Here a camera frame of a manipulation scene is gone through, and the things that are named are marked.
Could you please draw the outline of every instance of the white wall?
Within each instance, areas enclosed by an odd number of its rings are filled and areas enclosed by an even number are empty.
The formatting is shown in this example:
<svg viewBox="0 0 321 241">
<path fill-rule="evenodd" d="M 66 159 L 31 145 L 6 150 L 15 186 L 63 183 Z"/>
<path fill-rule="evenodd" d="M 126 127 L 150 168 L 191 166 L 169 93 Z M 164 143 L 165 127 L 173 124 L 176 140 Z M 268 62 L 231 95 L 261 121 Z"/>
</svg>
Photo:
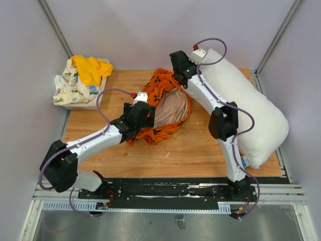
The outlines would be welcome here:
<svg viewBox="0 0 321 241">
<path fill-rule="evenodd" d="M 116 68 L 171 67 L 169 54 L 226 41 L 227 59 L 256 69 L 293 0 L 47 0 L 73 54 Z M 222 53 L 223 47 L 214 46 Z"/>
<path fill-rule="evenodd" d="M 67 57 L 36 0 L 3 2 L 0 34 L 0 240 L 17 240 L 66 115 L 52 94 Z"/>
<path fill-rule="evenodd" d="M 305 1 L 261 73 L 264 93 L 290 124 L 281 146 L 294 181 L 304 188 L 321 237 L 321 2 Z"/>
</svg>

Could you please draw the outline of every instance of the wooden surface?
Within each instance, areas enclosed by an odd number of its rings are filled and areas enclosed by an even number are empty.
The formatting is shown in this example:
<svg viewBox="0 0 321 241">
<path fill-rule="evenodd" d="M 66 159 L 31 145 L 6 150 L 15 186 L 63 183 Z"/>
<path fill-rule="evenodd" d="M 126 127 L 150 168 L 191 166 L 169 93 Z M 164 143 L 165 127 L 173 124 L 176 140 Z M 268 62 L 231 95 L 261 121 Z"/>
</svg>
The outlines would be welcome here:
<svg viewBox="0 0 321 241">
<path fill-rule="evenodd" d="M 242 69 L 252 81 L 250 71 Z M 148 83 L 153 70 L 113 70 L 106 88 L 122 88 L 138 92 Z M 101 109 L 110 120 L 122 114 L 124 102 L 132 102 L 129 95 L 118 91 L 104 94 Z M 194 100 L 192 112 L 182 127 L 169 140 L 156 146 L 145 140 L 107 148 L 80 165 L 81 169 L 96 170 L 106 177 L 223 177 L 226 167 L 217 141 L 208 131 L 209 114 Z M 65 142 L 89 135 L 106 125 L 97 111 L 73 110 L 65 135 Z M 255 176 L 281 176 L 273 154 L 259 170 L 247 168 Z"/>
</svg>

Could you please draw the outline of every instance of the wire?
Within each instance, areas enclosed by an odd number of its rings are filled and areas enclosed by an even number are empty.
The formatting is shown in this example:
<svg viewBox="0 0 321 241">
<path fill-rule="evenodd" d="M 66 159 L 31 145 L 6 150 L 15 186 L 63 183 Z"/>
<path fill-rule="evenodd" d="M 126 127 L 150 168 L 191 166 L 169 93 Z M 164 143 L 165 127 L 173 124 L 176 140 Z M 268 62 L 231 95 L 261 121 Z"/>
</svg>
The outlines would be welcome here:
<svg viewBox="0 0 321 241">
<path fill-rule="evenodd" d="M 113 200 L 114 200 L 114 192 L 111 191 L 111 190 L 108 190 L 107 192 L 110 194 L 110 200 L 109 200 L 109 207 L 110 207 L 110 206 L 111 206 L 111 203 L 112 203 Z"/>
<path fill-rule="evenodd" d="M 84 141 L 82 141 L 82 142 L 80 142 L 80 143 L 78 143 L 78 144 L 74 144 L 74 145 L 72 145 L 72 146 L 66 147 L 66 148 L 64 148 L 64 149 L 56 152 L 55 154 L 53 154 L 53 155 L 45 162 L 45 164 L 44 164 L 44 166 L 42 167 L 42 169 L 41 169 L 41 171 L 40 171 L 40 174 L 39 174 L 38 182 L 39 182 L 39 186 L 40 186 L 42 189 L 44 189 L 44 190 L 53 189 L 53 187 L 45 187 L 45 186 L 43 185 L 43 183 L 42 183 L 42 178 L 43 178 L 43 176 L 44 176 L 44 172 L 45 172 L 46 168 L 50 165 L 50 163 L 51 163 L 57 156 L 59 156 L 60 154 L 66 152 L 66 151 L 68 151 L 68 150 L 70 150 L 70 149 L 76 148 L 77 145 L 80 145 L 80 146 L 81 146 L 81 145 L 83 145 L 83 144 L 85 144 L 85 143 L 87 143 L 87 142 L 89 142 L 89 141 L 92 141 L 93 139 L 96 139 L 97 137 L 103 135 L 104 133 L 106 133 L 106 131 L 108 131 L 108 129 L 109 129 L 109 127 L 110 127 L 110 120 L 109 120 L 109 119 L 104 115 L 104 113 L 101 111 L 101 109 L 100 109 L 100 107 L 99 107 L 99 99 L 100 99 L 100 97 L 101 97 L 104 93 L 106 93 L 106 92 L 108 92 L 108 91 L 111 91 L 111 90 L 117 90 L 117 91 L 123 92 L 123 93 L 125 93 L 125 94 L 129 94 L 130 96 L 133 95 L 133 93 L 127 92 L 127 91 L 125 91 L 125 90 L 123 90 L 123 89 L 119 89 L 119 88 L 109 88 L 109 89 L 103 90 L 103 91 L 97 96 L 97 100 L 96 100 L 97 110 L 98 110 L 98 112 L 100 113 L 100 115 L 107 121 L 107 126 L 106 126 L 106 128 L 105 128 L 102 132 L 94 135 L 94 136 L 91 137 L 91 138 L 88 138 L 88 139 L 86 139 L 86 140 L 84 140 Z M 72 201 L 71 201 L 72 193 L 73 193 L 74 190 L 75 190 L 75 188 L 73 188 L 73 189 L 71 190 L 71 192 L 70 192 L 70 195 L 69 195 L 69 204 L 70 204 L 70 206 L 71 206 L 71 209 L 72 209 L 75 213 L 77 213 L 77 214 L 79 214 L 79 215 L 81 215 L 81 216 L 84 216 L 84 217 L 93 217 L 93 216 L 94 216 L 94 217 L 99 217 L 99 216 L 102 216 L 102 215 L 104 214 L 104 213 L 103 213 L 103 214 L 88 215 L 88 214 L 84 214 L 84 213 L 81 213 L 81 212 L 77 211 L 77 210 L 75 209 L 75 207 L 73 206 Z"/>
<path fill-rule="evenodd" d="M 238 137 L 238 136 L 240 136 L 240 135 L 242 135 L 242 134 L 244 134 L 244 133 L 247 133 L 247 132 L 251 131 L 251 130 L 254 128 L 255 120 L 254 120 L 253 116 L 252 116 L 249 112 L 247 112 L 246 110 L 243 110 L 243 109 L 241 109 L 241 108 L 239 108 L 239 107 L 236 107 L 236 106 L 233 106 L 233 105 L 230 105 L 230 104 L 228 104 L 228 103 L 224 103 L 223 101 L 221 101 L 221 100 L 213 93 L 213 91 L 210 89 L 210 87 L 208 87 L 207 84 L 203 81 L 203 79 L 202 79 L 202 77 L 201 77 L 201 74 L 200 74 L 200 66 L 202 66 L 202 65 L 208 66 L 208 65 L 217 64 L 217 63 L 219 63 L 220 61 L 222 61 L 222 60 L 224 59 L 224 57 L 226 56 L 226 53 L 227 53 L 227 46 L 226 46 L 225 42 L 224 42 L 223 40 L 221 40 L 221 39 L 218 39 L 218 38 L 203 39 L 203 40 L 199 41 L 196 45 L 198 45 L 198 44 L 200 44 L 200 43 L 202 43 L 202 42 L 208 41 L 208 40 L 215 40 L 215 41 L 221 42 L 221 43 L 224 45 L 225 51 L 224 51 L 224 54 L 222 55 L 222 57 L 221 57 L 219 60 L 217 60 L 217 61 L 215 61 L 215 62 L 213 62 L 213 63 L 200 63 L 200 64 L 197 65 L 197 67 L 196 67 L 196 72 L 197 72 L 198 78 L 200 79 L 200 82 L 204 85 L 204 87 L 210 92 L 210 94 L 212 95 L 212 97 L 213 97 L 218 103 L 220 103 L 220 104 L 222 104 L 222 105 L 225 105 L 225 106 L 227 106 L 227 107 L 230 107 L 230 108 L 232 108 L 232 109 L 236 109 L 236 110 L 238 110 L 238 111 L 246 114 L 247 116 L 250 117 L 250 119 L 251 119 L 251 121 L 252 121 L 252 125 L 251 125 L 251 127 L 250 127 L 249 129 L 246 129 L 246 130 L 244 130 L 244 131 L 242 131 L 242 132 L 237 133 L 237 134 L 233 137 L 233 139 L 232 139 L 232 152 L 233 152 L 233 157 L 234 157 L 234 161 L 235 161 L 235 163 L 236 163 L 236 166 L 237 166 L 242 172 L 244 172 L 246 175 L 248 175 L 249 177 L 251 177 L 251 178 L 255 181 L 255 183 L 256 183 L 256 185 L 257 185 L 257 199 L 256 199 L 255 203 L 253 204 L 253 206 L 251 207 L 251 209 L 250 209 L 244 216 L 242 216 L 242 217 L 240 218 L 240 219 L 244 219 L 244 218 L 246 218 L 246 217 L 253 211 L 253 209 L 257 206 L 257 203 L 258 203 L 258 201 L 259 201 L 259 199 L 260 199 L 260 185 L 259 185 L 259 182 L 258 182 L 258 180 L 256 179 L 256 177 L 254 177 L 252 174 L 248 173 L 244 168 L 242 168 L 241 165 L 239 164 L 239 162 L 237 161 L 236 151 L 235 151 L 235 143 L 236 143 L 236 140 L 237 140 L 237 137 Z"/>
<path fill-rule="evenodd" d="M 250 203 L 250 198 L 249 198 L 249 195 L 247 195 L 247 194 L 245 195 L 245 197 L 247 199 L 246 204 L 244 206 L 242 206 L 242 207 L 239 207 L 238 209 L 231 209 L 231 212 L 239 212 L 239 211 L 244 210 L 245 208 L 247 208 L 247 210 L 248 210 L 249 203 Z"/>
</svg>

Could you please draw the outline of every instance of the orange patterned fabric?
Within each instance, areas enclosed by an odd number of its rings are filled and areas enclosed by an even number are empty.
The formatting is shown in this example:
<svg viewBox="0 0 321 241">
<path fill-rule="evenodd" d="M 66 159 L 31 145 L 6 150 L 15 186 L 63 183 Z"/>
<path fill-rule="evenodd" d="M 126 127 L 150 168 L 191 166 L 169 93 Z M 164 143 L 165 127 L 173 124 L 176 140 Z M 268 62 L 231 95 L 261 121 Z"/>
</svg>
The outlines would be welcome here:
<svg viewBox="0 0 321 241">
<path fill-rule="evenodd" d="M 190 116 L 191 113 L 191 99 L 181 88 L 179 83 L 173 78 L 171 71 L 158 68 L 155 70 L 149 83 L 141 90 L 148 94 L 148 104 L 155 106 L 156 109 L 160 100 L 174 88 L 178 88 L 187 99 L 188 112 L 186 116 L 178 122 L 170 123 L 162 127 L 157 128 L 142 128 L 141 132 L 136 136 L 136 140 L 145 139 L 149 144 L 156 145 L 162 140 L 172 137 L 173 133 L 177 131 L 183 124 L 183 122 Z"/>
</svg>

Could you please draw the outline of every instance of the yellow cloth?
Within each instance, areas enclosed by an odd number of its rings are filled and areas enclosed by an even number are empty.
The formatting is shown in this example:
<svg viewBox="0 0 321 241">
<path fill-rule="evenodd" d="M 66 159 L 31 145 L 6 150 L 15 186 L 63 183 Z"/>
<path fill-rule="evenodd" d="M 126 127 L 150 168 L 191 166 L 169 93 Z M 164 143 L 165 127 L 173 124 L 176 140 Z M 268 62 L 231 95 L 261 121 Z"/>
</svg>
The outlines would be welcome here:
<svg viewBox="0 0 321 241">
<path fill-rule="evenodd" d="M 78 76 L 86 86 L 100 86 L 101 80 L 111 75 L 113 68 L 110 63 L 105 63 L 103 59 L 95 59 L 93 57 L 85 59 L 82 55 L 71 57 L 71 62 L 73 66 L 76 66 Z"/>
</svg>

